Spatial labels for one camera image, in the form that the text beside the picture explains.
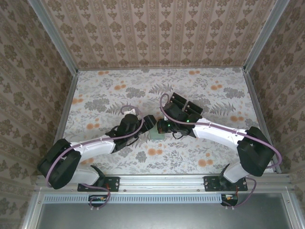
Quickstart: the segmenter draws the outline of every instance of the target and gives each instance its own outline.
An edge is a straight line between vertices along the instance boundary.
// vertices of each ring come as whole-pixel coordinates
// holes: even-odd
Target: floral wallpaper
[[[290,0],[250,70],[266,124],[305,213],[305,1]]]
[[[125,104],[158,120],[160,96],[173,92],[202,107],[202,115],[213,122],[258,126],[241,68],[84,71],[78,76],[64,132],[69,141],[102,136],[120,123]],[[220,173],[237,159],[237,152],[206,139],[176,140],[167,134],[164,140],[150,140],[147,132],[133,145],[83,164],[94,164],[105,174],[198,174]]]
[[[43,0],[80,70],[242,66],[275,0]]]
[[[19,228],[71,83],[32,7],[0,1],[0,228]]]

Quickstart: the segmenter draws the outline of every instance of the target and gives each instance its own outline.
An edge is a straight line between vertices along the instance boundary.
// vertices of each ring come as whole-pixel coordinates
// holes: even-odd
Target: wire
[[[47,187],[52,187],[50,184],[49,184],[49,179],[50,179],[50,175],[53,171],[53,169],[55,168],[56,164],[60,161],[60,159],[65,156],[70,150],[74,149],[74,148],[77,148],[77,147],[80,147],[80,146],[86,146],[88,144],[92,144],[92,143],[96,143],[96,142],[101,142],[101,141],[110,141],[110,140],[118,140],[118,139],[122,139],[122,138],[127,138],[127,137],[130,137],[130,136],[133,136],[135,135],[137,132],[139,132],[143,126],[143,123],[144,123],[144,118],[143,118],[143,114],[142,112],[140,111],[140,109],[138,107],[135,107],[135,106],[131,106],[131,105],[124,105],[121,107],[121,113],[123,113],[123,109],[126,108],[126,107],[130,107],[130,108],[133,108],[135,110],[138,111],[139,115],[141,116],[141,124],[139,126],[139,128],[134,131],[133,133],[131,134],[128,134],[128,135],[125,135],[125,136],[120,136],[120,137],[107,137],[107,138],[96,138],[96,139],[93,139],[93,140],[88,140],[88,141],[85,141],[85,142],[81,142],[80,144],[76,144],[74,146],[70,146],[69,148],[67,148],[66,150],[64,150],[59,156],[58,158],[55,159],[55,161],[53,162],[53,164],[51,165],[47,175],[46,175],[46,186]]]
[[[129,144],[126,145],[126,146],[131,146],[133,143],[135,143],[135,142],[138,141],[138,140],[139,140],[139,137],[137,137],[133,142],[129,143]]]
[[[238,198],[238,187],[237,187],[237,185],[236,185],[236,193],[235,193],[235,195],[236,195],[237,198]]]
[[[241,202],[240,204],[237,204],[237,205],[235,205],[235,206],[232,206],[231,204],[229,204],[229,203],[226,202],[226,201],[223,201],[223,203],[225,203],[226,205],[228,205],[228,206],[230,206],[232,209],[234,209],[234,208],[238,208],[238,207],[244,205],[244,204],[248,201],[248,199],[249,199],[249,198],[251,197],[251,195],[254,193],[254,190],[255,190],[255,188],[256,188],[256,180],[253,179],[253,178],[250,178],[250,177],[246,177],[246,179],[254,181],[253,189],[251,190],[251,192],[250,192],[250,194],[247,196],[247,198],[246,198],[243,202]]]
[[[240,136],[249,138],[249,139],[251,139],[251,140],[253,140],[253,141],[256,141],[256,142],[258,142],[258,143],[260,143],[260,144],[262,144],[262,145],[264,145],[264,146],[266,146],[266,147],[269,147],[270,149],[272,149],[272,150],[275,152],[275,154],[276,154],[276,156],[277,156],[277,160],[278,160],[277,163],[275,163],[275,164],[273,164],[273,165],[271,165],[271,166],[267,166],[266,168],[273,168],[273,167],[276,167],[276,166],[278,166],[278,165],[281,164],[281,162],[282,162],[282,156],[281,156],[280,152],[279,152],[276,148],[274,148],[272,145],[270,145],[269,143],[264,142],[264,141],[262,141],[262,140],[260,140],[260,139],[258,139],[258,138],[256,138],[256,137],[252,137],[252,136],[249,136],[249,135],[247,135],[247,134],[240,133],[240,132],[237,132],[237,131],[235,131],[235,130],[231,130],[231,129],[229,129],[229,128],[226,128],[226,127],[224,127],[224,126],[219,126],[219,125],[215,125],[215,124],[209,124],[209,123],[186,123],[186,122],[180,122],[180,121],[178,121],[178,120],[173,119],[173,118],[170,117],[170,116],[164,111],[164,109],[163,109],[163,106],[162,106],[162,99],[163,99],[165,96],[167,96],[167,102],[166,102],[166,104],[169,103],[169,101],[170,101],[170,96],[169,96],[168,94],[166,94],[166,93],[163,94],[163,95],[161,96],[161,98],[160,98],[160,109],[161,109],[161,112],[162,112],[169,120],[171,120],[171,121],[173,121],[173,122],[176,122],[176,123],[179,123],[179,124],[183,124],[183,125],[206,125],[206,126],[211,126],[211,127],[218,128],[218,129],[220,129],[220,130],[224,130],[224,131],[230,132],[230,133],[232,133],[232,134],[236,134],[236,135],[240,135]]]
[[[179,139],[183,138],[183,135],[181,135],[180,137],[176,137],[176,136],[175,136],[175,133],[173,132],[173,137],[174,137],[175,139],[179,140]]]
[[[100,205],[100,206],[98,207],[99,209],[102,208],[102,207],[104,207],[104,206],[108,203],[108,201],[109,201],[109,199],[110,199],[110,196],[111,196],[111,193],[110,193],[110,191],[109,191],[108,189],[106,189],[106,188],[104,188],[104,187],[96,187],[96,186],[91,186],[91,185],[86,185],[86,184],[81,184],[81,185],[83,185],[83,186],[85,186],[85,187],[88,187],[88,188],[100,189],[100,190],[103,190],[103,191],[108,192],[108,196],[107,196],[105,202],[104,202],[102,205]],[[90,205],[91,208],[93,208],[93,206],[92,206],[92,201],[93,201],[94,199],[97,199],[97,198],[101,198],[101,197],[92,197],[92,198],[90,199],[89,205]]]

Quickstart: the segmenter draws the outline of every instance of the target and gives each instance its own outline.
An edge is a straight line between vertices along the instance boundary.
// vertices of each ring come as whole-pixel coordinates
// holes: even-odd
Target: metal bracket
[[[105,177],[104,185],[102,186],[107,188],[111,192],[118,192],[120,187],[120,177]],[[97,188],[88,188],[82,184],[78,184],[77,186],[78,192],[105,192],[103,190]]]
[[[222,185],[219,176],[208,176],[204,177],[204,189],[206,192],[215,191],[248,191],[248,186],[245,178],[238,180],[234,184]]]

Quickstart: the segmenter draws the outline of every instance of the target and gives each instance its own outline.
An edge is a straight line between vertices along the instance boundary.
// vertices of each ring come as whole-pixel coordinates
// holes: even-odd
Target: floral tablecloth
[[[78,77],[64,132],[68,141],[103,135],[120,123],[119,111],[125,104],[158,120],[161,94],[173,92],[202,107],[202,116],[210,121],[258,127],[241,68],[86,71]],[[150,140],[147,132],[130,147],[83,163],[94,164],[105,174],[201,174],[219,173],[237,159],[237,152],[210,140],[176,140],[171,134]]]

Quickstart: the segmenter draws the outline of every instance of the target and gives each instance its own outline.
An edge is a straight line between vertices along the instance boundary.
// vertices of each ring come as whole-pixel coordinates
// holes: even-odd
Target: small object
[[[171,123],[167,122],[165,118],[160,118],[157,121],[158,134],[166,134],[171,132]]]
[[[233,207],[237,204],[238,202],[238,197],[236,195],[226,195],[222,194],[221,195],[221,200],[222,203],[221,205],[224,207]]]
[[[131,111],[124,111],[124,115],[127,115],[127,114],[136,115],[135,109],[132,109]]]
[[[157,125],[155,125],[152,129],[149,130],[149,138],[151,140],[164,140],[165,134],[159,134]]]

